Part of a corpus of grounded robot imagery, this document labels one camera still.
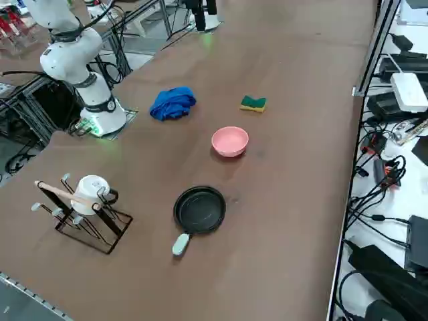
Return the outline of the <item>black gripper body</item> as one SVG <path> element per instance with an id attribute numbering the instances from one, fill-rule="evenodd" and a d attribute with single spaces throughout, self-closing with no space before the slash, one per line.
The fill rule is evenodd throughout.
<path id="1" fill-rule="evenodd" d="M 207 2 L 216 2 L 216 0 L 186 0 L 185 7 L 192 12 L 198 12 L 202 11 L 204 7 L 207 8 Z"/>

